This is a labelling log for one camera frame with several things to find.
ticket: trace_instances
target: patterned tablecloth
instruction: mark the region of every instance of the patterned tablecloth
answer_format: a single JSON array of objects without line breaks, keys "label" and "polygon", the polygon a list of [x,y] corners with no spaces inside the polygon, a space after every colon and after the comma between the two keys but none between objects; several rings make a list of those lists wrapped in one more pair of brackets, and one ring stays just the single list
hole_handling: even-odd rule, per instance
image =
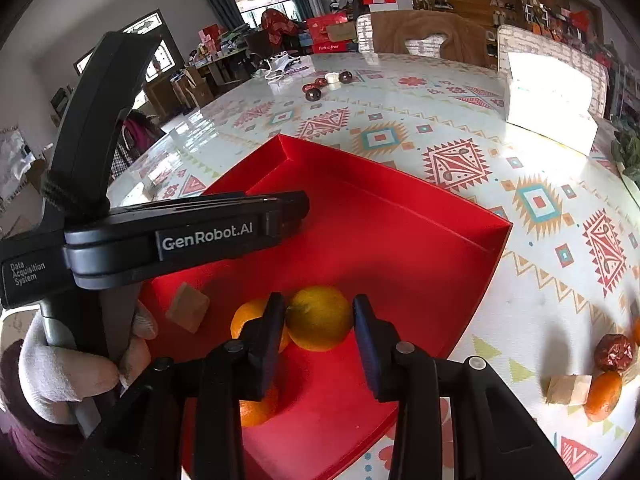
[{"label": "patterned tablecloth", "polygon": [[[331,54],[298,67],[279,82],[251,80],[192,114],[111,186],[112,203],[197,195],[282,133],[398,168],[509,219],[495,277],[450,358],[487,359],[575,477],[598,478],[635,424],[640,380],[597,424],[580,406],[546,404],[543,392],[551,375],[591,374],[599,339],[629,334],[637,315],[640,214],[608,158],[610,132],[599,131],[587,159],[507,124],[495,74],[446,60]],[[304,83],[340,70],[351,70],[354,82],[305,100]],[[441,403],[444,478],[453,478],[449,406]],[[392,437],[339,478],[387,478]]]}]

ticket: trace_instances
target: dark cherry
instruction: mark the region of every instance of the dark cherry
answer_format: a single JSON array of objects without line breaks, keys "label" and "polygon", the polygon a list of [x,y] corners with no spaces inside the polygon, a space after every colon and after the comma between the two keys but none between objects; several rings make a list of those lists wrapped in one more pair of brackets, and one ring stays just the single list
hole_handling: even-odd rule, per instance
[{"label": "dark cherry", "polygon": [[353,82],[353,74],[348,70],[345,70],[344,72],[340,72],[340,75],[338,76],[338,78],[340,79],[341,83],[347,84],[347,83]]},{"label": "dark cherry", "polygon": [[305,93],[305,98],[307,101],[319,101],[321,97],[322,92],[315,86],[312,89],[307,90]]}]

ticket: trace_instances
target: red tray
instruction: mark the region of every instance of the red tray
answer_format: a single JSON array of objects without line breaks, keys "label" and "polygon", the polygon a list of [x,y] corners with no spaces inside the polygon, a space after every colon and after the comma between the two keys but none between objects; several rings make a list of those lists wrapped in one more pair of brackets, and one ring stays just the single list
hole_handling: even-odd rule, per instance
[{"label": "red tray", "polygon": [[[147,283],[142,301],[160,322],[154,357],[206,355],[226,341],[233,314],[271,291],[335,285],[348,300],[369,295],[376,315],[400,336],[446,357],[494,274],[511,224],[477,205],[382,164],[306,140],[276,136],[207,193],[303,189],[311,210],[299,234],[278,247]],[[194,336],[165,320],[187,282],[211,298]],[[353,332],[332,351],[290,344],[281,354],[277,415],[243,430],[248,478],[329,479],[393,424],[396,404],[376,402],[365,382]],[[193,410],[186,415],[191,427]],[[189,468],[191,433],[185,436]]]}]

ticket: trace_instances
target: sleeve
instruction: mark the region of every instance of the sleeve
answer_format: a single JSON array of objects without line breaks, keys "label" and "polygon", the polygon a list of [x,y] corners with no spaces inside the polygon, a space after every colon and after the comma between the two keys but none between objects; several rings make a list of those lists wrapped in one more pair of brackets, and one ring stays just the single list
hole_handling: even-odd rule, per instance
[{"label": "sleeve", "polygon": [[22,341],[0,359],[0,395],[8,430],[0,434],[0,466],[25,480],[54,479],[73,458],[83,439],[77,426],[61,426],[40,418],[24,398],[18,376]]}]

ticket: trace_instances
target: hand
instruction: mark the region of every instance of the hand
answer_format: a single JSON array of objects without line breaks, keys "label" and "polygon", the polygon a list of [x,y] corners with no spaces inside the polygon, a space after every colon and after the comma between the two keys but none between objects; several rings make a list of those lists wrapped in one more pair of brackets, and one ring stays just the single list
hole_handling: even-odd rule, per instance
[{"label": "hand", "polygon": [[29,405],[53,424],[76,424],[68,402],[78,402],[112,390],[118,381],[128,388],[151,362],[145,339],[158,334],[151,313],[138,302],[133,337],[120,365],[106,357],[47,345],[42,316],[37,313],[24,337],[18,373]]}]

